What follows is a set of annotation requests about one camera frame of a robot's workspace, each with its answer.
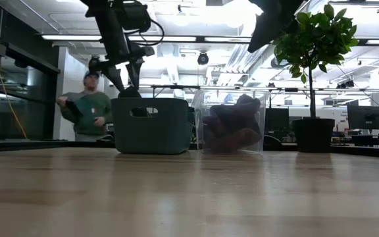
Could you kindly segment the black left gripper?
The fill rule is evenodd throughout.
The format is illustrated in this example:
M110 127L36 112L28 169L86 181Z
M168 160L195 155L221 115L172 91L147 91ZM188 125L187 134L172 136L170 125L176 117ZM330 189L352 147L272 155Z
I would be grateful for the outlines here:
M117 65L127 64L126 68L128 71L130 84L139 89L139 74L141 71L141 66L143 57L152 56L155 51L152 47L139 47L131 51L121 51L121 50L107 50L105 55L105 60L102 61L99 57L92 57L88 63L88 69L90 72L104 72L105 76L110 80L114 87L122 92L124 90L124 85L120 76L120 69L116 69Z

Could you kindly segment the pink fleece baseball cap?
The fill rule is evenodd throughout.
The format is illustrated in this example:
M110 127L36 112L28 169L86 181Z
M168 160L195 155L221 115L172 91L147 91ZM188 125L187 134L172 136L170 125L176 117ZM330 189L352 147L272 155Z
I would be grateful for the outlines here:
M235 153L262 140L254 118L203 117L203 149L212 153Z

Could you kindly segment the person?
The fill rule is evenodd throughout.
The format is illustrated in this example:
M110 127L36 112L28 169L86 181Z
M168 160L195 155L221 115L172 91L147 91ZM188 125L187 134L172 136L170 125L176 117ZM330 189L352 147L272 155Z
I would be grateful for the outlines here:
M87 72L83 78L84 90L65 93L57 98L64 119L73 124L76 142L96 142L107 135L111 123L111 99L98 90L100 75Z

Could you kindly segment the blue-grey plastic bin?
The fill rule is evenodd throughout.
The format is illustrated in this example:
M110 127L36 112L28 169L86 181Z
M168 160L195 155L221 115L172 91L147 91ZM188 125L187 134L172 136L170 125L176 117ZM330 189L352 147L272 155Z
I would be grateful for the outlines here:
M190 148L194 118L184 99L116 98L111 114L121 153L176 155Z

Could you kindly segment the clear plastic storage bin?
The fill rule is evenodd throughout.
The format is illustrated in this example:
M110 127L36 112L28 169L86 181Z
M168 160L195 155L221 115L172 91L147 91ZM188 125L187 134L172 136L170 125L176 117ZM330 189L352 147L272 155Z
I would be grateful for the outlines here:
M261 102L259 112L255 115L259 123L259 128L263 138L257 144L244 147L235 153L212 153L208 150L203 149L203 117L214 116L210 112L210 108L214 105L235 105L238 98L243 95L249 95L253 99L257 98ZM250 153L250 154L261 154L263 152L263 142L265 139L265 113L266 113L266 103L270 97L269 92L259 91L259 90L212 90L203 89L195 93L191 106L194 108L195 112L195 135L197 148L202 150L204 153L210 154L237 154L237 153Z

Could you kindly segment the dark glass partition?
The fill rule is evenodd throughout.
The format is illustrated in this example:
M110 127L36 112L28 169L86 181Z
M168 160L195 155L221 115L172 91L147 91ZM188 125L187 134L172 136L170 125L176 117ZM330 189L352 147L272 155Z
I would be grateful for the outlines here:
M58 47L0 7L0 140L53 135Z

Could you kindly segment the black computer monitor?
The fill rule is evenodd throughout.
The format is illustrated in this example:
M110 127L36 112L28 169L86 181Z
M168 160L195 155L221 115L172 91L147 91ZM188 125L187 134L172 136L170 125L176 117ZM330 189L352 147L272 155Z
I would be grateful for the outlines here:
M288 130L289 127L289 109L266 109L265 130L267 132Z
M350 129L379 130L379 107L348 105L347 119Z

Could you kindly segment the green leafy tree plant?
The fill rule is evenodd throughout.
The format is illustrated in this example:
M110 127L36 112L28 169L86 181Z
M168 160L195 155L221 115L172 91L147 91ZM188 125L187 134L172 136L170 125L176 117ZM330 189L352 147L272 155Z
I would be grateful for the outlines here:
M327 65L340 65L344 55L355 47L357 26L345 16L347 10L336 12L326 4L321 13L297 13L294 25L272 41L278 63L287 61L294 78L309 85L310 117L316 118L313 70L327 72Z

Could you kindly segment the black plant pot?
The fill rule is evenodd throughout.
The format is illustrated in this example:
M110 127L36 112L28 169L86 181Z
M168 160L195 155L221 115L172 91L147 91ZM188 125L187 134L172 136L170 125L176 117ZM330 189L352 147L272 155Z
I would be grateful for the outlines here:
M292 121L298 150L304 153L329 153L335 120L306 118Z

